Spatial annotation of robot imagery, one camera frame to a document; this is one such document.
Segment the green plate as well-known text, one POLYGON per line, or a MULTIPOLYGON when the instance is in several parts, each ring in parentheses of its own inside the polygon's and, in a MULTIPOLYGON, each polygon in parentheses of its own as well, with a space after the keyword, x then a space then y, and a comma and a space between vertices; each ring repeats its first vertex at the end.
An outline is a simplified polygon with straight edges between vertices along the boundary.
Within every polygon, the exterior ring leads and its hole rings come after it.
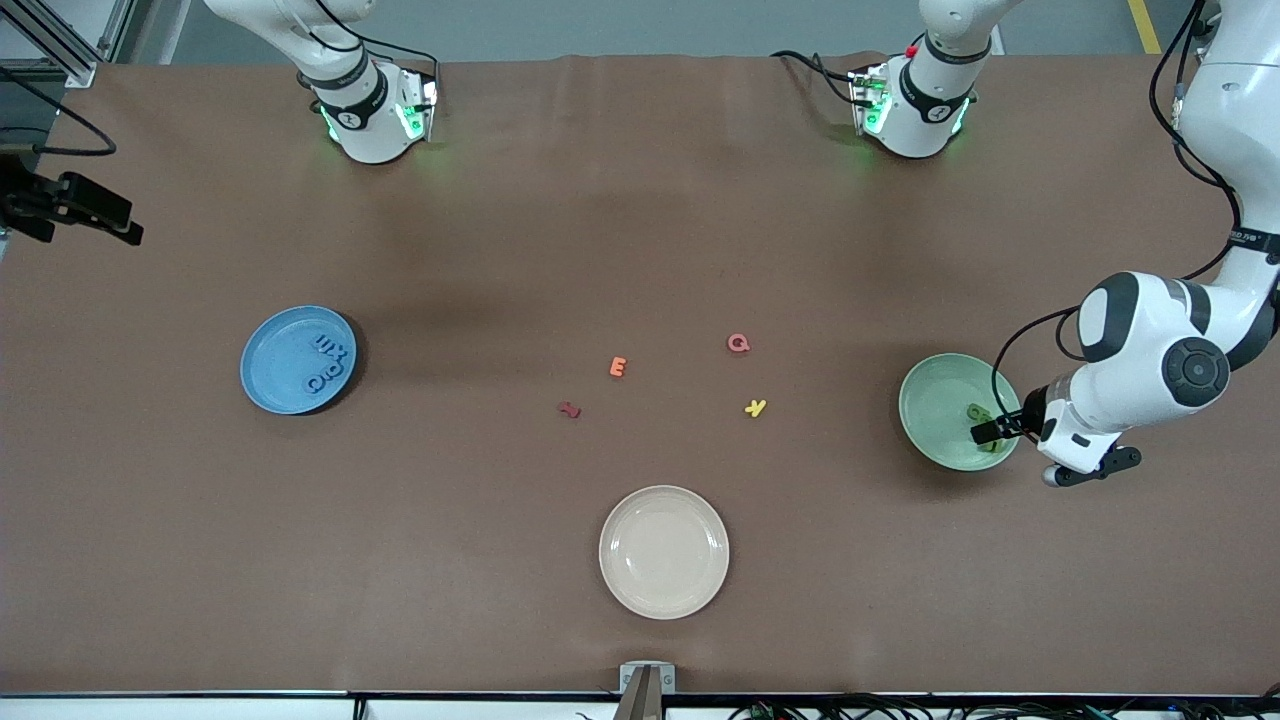
POLYGON ((965 354, 938 354, 919 361, 899 391, 899 415, 911 443, 931 461, 956 471, 986 471, 1009 459, 1018 446, 1007 439, 1002 454, 983 454, 970 437, 977 424, 966 416, 969 404, 986 407, 992 418, 1018 410, 1015 389, 1002 375, 991 386, 992 366, 965 354))

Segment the blue plate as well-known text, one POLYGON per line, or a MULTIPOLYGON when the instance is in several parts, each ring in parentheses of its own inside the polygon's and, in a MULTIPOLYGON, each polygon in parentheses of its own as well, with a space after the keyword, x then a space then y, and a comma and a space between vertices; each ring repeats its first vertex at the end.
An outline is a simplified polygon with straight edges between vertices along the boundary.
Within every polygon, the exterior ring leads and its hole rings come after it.
POLYGON ((358 341, 353 327, 329 307, 303 305, 266 319, 247 341, 239 360, 239 380, 247 397, 260 409, 278 415, 305 415, 328 406, 344 391, 358 364, 358 341), (334 363, 314 347, 319 334, 342 343, 349 356, 340 364, 346 378, 329 380, 317 395, 305 391, 305 379, 323 375, 334 363))

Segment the beige plate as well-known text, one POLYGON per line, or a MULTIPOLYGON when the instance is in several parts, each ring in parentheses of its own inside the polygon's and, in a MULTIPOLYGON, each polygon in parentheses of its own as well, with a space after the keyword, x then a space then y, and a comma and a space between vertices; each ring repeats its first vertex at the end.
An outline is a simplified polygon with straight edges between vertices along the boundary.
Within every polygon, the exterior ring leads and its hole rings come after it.
POLYGON ((605 516, 598 565, 605 587, 630 612, 657 621, 690 618, 709 605, 730 570, 724 521, 700 495, 649 486, 605 516))

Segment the table cover sheet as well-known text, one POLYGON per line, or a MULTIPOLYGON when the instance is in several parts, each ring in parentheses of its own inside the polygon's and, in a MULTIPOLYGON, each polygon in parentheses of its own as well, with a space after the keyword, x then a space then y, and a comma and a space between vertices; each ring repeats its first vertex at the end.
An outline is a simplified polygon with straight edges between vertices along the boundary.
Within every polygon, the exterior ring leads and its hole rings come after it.
POLYGON ((1222 247, 1151 67, 996 58, 960 136, 904 161, 780 59, 457 64, 384 167, 283 65, 101 70, 67 102, 118 152, 41 167, 145 237, 0 260, 0 689, 594 691, 632 659, 726 693, 1280 682, 1280 340, 1071 489, 1028 443, 956 473, 899 424, 923 357, 991 360, 1107 275, 1222 247), (358 364, 268 413, 241 356, 303 305, 358 364), (649 486, 728 532, 690 618, 602 579, 649 486))

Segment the aluminium frame profile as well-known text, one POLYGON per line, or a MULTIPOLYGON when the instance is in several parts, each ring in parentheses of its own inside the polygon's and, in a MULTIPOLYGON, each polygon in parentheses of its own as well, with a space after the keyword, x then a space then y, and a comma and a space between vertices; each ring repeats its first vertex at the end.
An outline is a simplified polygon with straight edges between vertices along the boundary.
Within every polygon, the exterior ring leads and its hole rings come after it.
POLYGON ((0 67, 88 88, 115 61, 138 0, 0 0, 0 67))

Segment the white table edge rail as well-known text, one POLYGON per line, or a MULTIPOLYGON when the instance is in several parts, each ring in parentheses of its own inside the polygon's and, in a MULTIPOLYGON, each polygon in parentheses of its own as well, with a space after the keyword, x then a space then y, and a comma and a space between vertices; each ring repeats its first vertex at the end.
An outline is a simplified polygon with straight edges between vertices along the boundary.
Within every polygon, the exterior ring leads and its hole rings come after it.
MULTIPOLYGON (((0 697, 0 720, 612 720, 614 700, 428 700, 273 697, 0 697)), ((731 700, 712 706, 666 701, 667 720, 1280 720, 1280 712, 1216 714, 1204 706, 1160 703, 1116 710, 1076 700, 1066 708, 1014 705, 1010 698, 982 708, 865 705, 819 708, 815 698, 731 700)))

